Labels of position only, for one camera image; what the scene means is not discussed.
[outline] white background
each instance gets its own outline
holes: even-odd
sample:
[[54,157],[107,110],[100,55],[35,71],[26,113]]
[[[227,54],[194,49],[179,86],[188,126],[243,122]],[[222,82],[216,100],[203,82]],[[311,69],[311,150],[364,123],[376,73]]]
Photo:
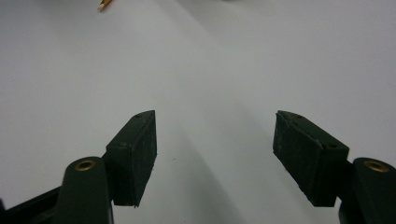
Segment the white background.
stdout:
[[116,224],[337,223],[273,154],[278,109],[314,121],[348,159],[395,165],[394,0],[0,1],[0,197],[64,169],[155,109],[158,158]]

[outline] small yellow object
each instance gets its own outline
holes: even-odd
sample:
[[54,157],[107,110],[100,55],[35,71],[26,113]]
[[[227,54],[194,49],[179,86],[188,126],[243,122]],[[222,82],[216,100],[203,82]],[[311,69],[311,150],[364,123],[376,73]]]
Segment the small yellow object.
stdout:
[[111,2],[111,0],[102,0],[102,2],[100,3],[98,10],[102,11],[109,3]]

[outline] black plastic part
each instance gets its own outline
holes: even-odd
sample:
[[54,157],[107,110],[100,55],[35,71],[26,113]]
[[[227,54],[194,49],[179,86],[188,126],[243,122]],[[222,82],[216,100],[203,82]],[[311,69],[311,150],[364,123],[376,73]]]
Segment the black plastic part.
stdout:
[[6,218],[6,208],[3,205],[3,200],[0,199],[0,223],[5,223]]
[[353,161],[352,188],[368,224],[396,223],[396,170],[368,158]]
[[310,120],[276,113],[274,153],[314,206],[333,207],[349,148]]
[[50,190],[4,212],[1,223],[50,223],[60,188]]
[[106,147],[115,205],[138,206],[157,157],[155,111],[133,116]]
[[103,159],[87,157],[66,169],[52,224],[112,224]]
[[367,224],[364,220],[364,216],[361,213],[359,205],[357,206],[347,206],[344,202],[341,203],[340,210],[338,212],[338,217],[341,224]]

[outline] brass screw insert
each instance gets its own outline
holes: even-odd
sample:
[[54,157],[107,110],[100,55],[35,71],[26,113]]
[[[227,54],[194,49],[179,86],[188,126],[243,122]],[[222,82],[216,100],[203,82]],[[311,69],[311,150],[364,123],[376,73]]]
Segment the brass screw insert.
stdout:
[[95,161],[81,161],[76,166],[75,169],[78,171],[87,171],[95,166]]
[[380,173],[385,173],[389,171],[388,166],[384,165],[381,162],[378,161],[365,161],[364,165],[366,165],[368,168],[380,172]]

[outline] yellow object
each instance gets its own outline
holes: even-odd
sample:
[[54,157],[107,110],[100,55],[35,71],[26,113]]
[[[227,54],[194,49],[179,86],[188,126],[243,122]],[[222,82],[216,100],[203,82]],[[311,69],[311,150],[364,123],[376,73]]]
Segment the yellow object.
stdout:
[[102,0],[102,2],[100,3],[98,10],[102,11],[109,3],[111,2],[111,0]]

